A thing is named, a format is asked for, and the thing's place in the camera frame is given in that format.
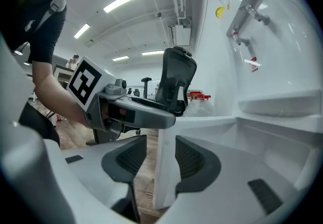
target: yellow balloon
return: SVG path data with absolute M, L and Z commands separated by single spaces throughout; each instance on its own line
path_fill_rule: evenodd
M 222 19 L 222 16 L 223 16 L 223 12 L 224 12 L 225 8 L 224 7 L 219 7 L 217 8 L 216 10 L 216 16 L 219 18 L 219 19 Z

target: ceiling light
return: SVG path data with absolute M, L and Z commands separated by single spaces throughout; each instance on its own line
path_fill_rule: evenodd
M 163 53 L 164 53 L 164 51 L 143 52 L 142 55 L 163 54 Z
M 124 59 L 128 59 L 129 57 L 125 56 L 125 57 L 118 57 L 118 58 L 114 58 L 112 59 L 113 61 L 120 61 L 120 60 L 124 60 Z
M 75 38 L 79 38 L 88 28 L 90 27 L 90 25 L 85 24 L 80 30 L 79 32 L 76 33 L 76 35 L 74 36 Z
M 106 13 L 109 13 L 110 11 L 114 10 L 115 8 L 129 2 L 132 0 L 116 0 L 113 3 L 109 4 L 107 7 L 104 8 Z
M 22 53 L 19 52 L 19 51 L 14 51 L 14 54 L 16 54 L 16 55 L 22 55 Z

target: wooden floor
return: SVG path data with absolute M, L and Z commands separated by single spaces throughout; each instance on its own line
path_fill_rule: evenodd
M 47 114 L 46 108 L 37 100 L 30 104 Z M 57 122 L 56 131 L 59 134 L 61 150 L 86 147 L 86 142 L 93 139 L 93 131 L 83 125 L 68 120 Z M 158 130 L 141 129 L 141 134 L 147 135 L 147 157 L 134 180 L 135 196 L 142 224 L 155 223 L 166 211 L 155 210 L 152 205 L 154 175 L 157 157 Z M 119 139 L 135 136 L 135 131 L 121 134 Z

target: red label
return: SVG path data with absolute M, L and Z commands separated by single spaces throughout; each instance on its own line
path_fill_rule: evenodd
M 252 58 L 251 61 L 256 62 L 257 57 Z M 251 68 L 252 68 L 252 71 L 251 71 L 252 73 L 258 71 L 258 67 L 256 65 L 254 65 L 254 64 L 250 64 L 250 65 L 251 65 Z

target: black t-shirt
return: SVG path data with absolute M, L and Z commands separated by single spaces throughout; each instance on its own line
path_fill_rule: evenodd
M 2 34 L 8 47 L 15 50 L 28 41 L 30 43 L 28 61 L 51 64 L 54 47 L 65 22 L 66 8 L 51 15 L 35 32 L 52 0 L 25 0 L 19 9 L 15 1 L 8 0 L 10 11 L 2 24 Z

